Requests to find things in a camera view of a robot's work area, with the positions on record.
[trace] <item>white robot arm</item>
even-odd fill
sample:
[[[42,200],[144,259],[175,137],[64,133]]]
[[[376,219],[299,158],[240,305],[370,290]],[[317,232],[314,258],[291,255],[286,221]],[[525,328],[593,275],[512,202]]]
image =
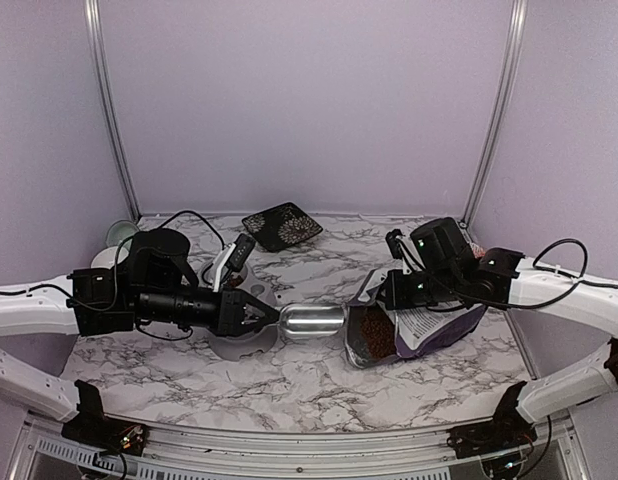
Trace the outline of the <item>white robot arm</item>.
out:
[[[564,293],[574,281],[558,273],[540,271],[533,267],[533,259],[524,258],[516,271],[519,277],[512,280],[509,302],[512,304],[538,304]],[[538,309],[567,320],[589,325],[609,333],[613,341],[601,346],[583,358],[552,375],[531,381],[518,397],[518,413],[529,423],[535,423],[558,410],[578,405],[605,393],[618,391],[618,370],[610,370],[610,360],[618,347],[618,282],[585,275],[584,280],[608,285],[578,287],[563,300]]]
[[[239,271],[253,249],[250,238],[241,235],[218,254],[213,288],[198,287],[186,262],[190,245],[182,234],[156,229],[133,238],[120,267],[114,262],[111,269],[76,270],[42,283],[0,287],[0,337],[102,335],[131,331],[152,320],[238,336],[278,320],[278,312],[257,298],[223,288],[227,272]],[[181,283],[183,276],[188,285]],[[244,321],[248,306],[254,322]],[[107,417],[96,387],[48,375],[1,348],[0,392],[63,422],[67,438],[116,452],[142,452],[146,428]]]
[[[71,291],[71,280],[61,276],[44,282]],[[27,333],[77,335],[78,324],[67,297],[54,288],[31,290],[35,285],[0,287],[0,337]],[[32,409],[61,422],[78,415],[78,388],[67,380],[47,375],[0,348],[0,391]]]
[[[536,422],[618,391],[618,281],[585,274],[588,253],[582,242],[559,240],[536,259],[503,248],[488,250],[476,258],[451,218],[437,219],[414,230],[410,240],[415,253],[403,239],[399,230],[387,235],[394,258],[408,263],[413,272],[402,275],[394,271],[388,276],[385,297],[389,309],[458,301],[461,307],[484,304],[501,310],[535,310],[592,326],[612,337],[573,365],[511,386],[490,421],[452,428],[447,444],[458,458],[535,440]],[[553,248],[566,243],[582,249],[580,273],[539,262]]]

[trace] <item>black tray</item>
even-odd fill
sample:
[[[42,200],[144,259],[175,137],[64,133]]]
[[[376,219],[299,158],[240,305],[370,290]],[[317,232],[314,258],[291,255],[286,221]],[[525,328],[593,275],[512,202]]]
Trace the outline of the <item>black tray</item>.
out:
[[[313,218],[291,202],[243,218],[242,224],[270,252],[279,252],[322,232]]]

